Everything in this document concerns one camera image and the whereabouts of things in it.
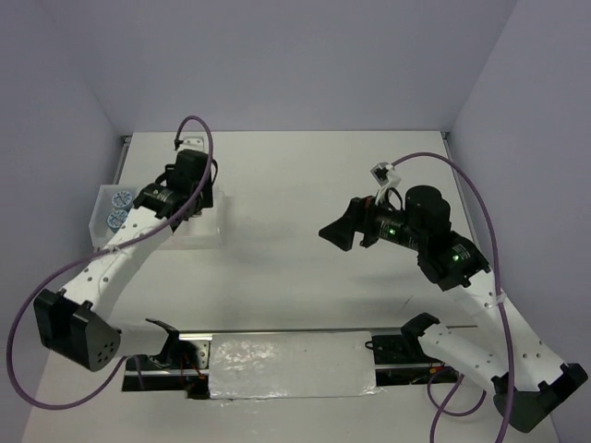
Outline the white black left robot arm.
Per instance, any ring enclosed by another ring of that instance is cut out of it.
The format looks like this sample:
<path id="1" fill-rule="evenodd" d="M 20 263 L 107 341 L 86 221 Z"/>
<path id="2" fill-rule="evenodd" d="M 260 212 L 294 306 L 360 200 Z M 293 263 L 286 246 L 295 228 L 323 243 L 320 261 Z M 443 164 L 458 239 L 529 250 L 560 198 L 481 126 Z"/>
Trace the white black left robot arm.
<path id="1" fill-rule="evenodd" d="M 33 310 L 41 343 L 91 372 L 118 356 L 148 355 L 159 367 L 180 359 L 188 344 L 155 318 L 138 326 L 109 323 L 115 303 L 136 273 L 178 227 L 213 205 L 210 153 L 180 150 L 175 162 L 140 190 L 115 236 L 59 291 L 42 288 Z"/>

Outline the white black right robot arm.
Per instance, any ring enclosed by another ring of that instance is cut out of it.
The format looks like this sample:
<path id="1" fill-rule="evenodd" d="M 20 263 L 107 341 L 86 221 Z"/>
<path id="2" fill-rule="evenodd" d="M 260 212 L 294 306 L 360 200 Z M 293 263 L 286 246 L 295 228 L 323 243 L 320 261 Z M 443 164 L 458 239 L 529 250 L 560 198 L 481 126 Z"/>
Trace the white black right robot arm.
<path id="1" fill-rule="evenodd" d="M 343 251 L 353 247 L 358 233 L 363 247 L 382 240 L 416 251 L 423 274 L 471 317 L 490 347 L 454 335 L 424 313 L 403 325 L 403 354 L 412 361 L 428 356 L 451 365 L 491 395 L 499 413 L 511 414 L 512 428 L 529 433 L 588 375 L 551 351 L 506 295 L 494 293 L 489 263 L 472 241 L 452 230 L 450 214 L 438 189 L 414 186 L 399 210 L 374 197 L 352 198 L 344 215 L 319 236 Z"/>

